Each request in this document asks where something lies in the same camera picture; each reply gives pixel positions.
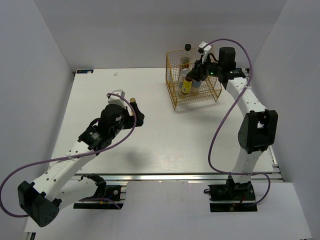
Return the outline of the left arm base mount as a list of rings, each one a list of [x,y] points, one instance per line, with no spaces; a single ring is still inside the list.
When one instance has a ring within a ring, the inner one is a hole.
[[[97,190],[93,196],[80,200],[73,204],[78,210],[121,210],[124,205],[125,186],[110,185],[104,179],[95,174],[82,175],[80,180],[93,180],[97,185]]]

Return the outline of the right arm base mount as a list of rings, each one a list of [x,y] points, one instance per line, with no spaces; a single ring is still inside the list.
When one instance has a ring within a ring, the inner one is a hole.
[[[251,185],[247,190],[228,192],[226,184],[208,185],[203,190],[209,196],[211,213],[257,212],[256,195]]]

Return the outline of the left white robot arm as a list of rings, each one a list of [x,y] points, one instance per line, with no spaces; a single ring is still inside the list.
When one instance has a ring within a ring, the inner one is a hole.
[[[39,226],[45,227],[59,211],[80,200],[99,201],[106,197],[105,180],[95,173],[87,174],[73,186],[66,183],[85,166],[107,149],[122,130],[132,130],[144,123],[144,114],[136,100],[130,107],[121,99],[108,101],[99,118],[94,119],[78,137],[66,160],[59,160],[47,172],[31,183],[23,181],[17,188],[20,207]]]

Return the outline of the small yellow label bottle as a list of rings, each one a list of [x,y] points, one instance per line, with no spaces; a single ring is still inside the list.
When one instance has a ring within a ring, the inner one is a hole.
[[[131,113],[134,115],[136,113],[137,103],[134,97],[130,98],[130,106],[131,106]]]
[[[186,95],[191,91],[193,79],[190,77],[186,77],[181,86],[181,93]]]

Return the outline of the dark sauce bottle red label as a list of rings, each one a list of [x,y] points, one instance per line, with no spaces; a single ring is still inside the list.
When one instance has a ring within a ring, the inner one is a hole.
[[[183,54],[182,54],[180,61],[179,61],[179,69],[180,70],[189,68],[189,64],[191,61],[191,48],[192,48],[192,46],[189,43],[184,45]]]

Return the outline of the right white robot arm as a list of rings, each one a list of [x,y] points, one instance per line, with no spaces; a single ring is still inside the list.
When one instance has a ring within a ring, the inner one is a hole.
[[[199,47],[201,57],[187,76],[197,82],[216,77],[243,115],[237,134],[240,152],[225,187],[226,195],[236,200],[249,189],[259,157],[275,141],[278,114],[267,109],[253,93],[243,70],[236,66],[233,47],[220,48],[218,59],[210,51],[211,46]]]

